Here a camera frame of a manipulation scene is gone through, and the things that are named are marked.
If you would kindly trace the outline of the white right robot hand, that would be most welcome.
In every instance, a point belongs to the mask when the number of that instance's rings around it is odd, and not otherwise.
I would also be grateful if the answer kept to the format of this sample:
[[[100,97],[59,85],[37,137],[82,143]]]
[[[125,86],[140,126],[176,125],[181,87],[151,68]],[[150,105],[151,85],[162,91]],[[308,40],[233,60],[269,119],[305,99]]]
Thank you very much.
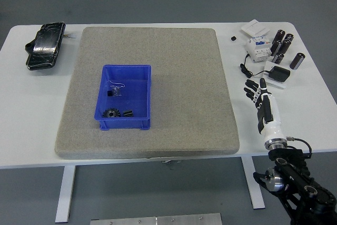
[[[286,137],[281,130],[281,118],[277,102],[267,90],[264,78],[260,83],[247,79],[244,91],[257,109],[258,131],[264,136],[265,147],[271,150],[272,145],[286,146]]]

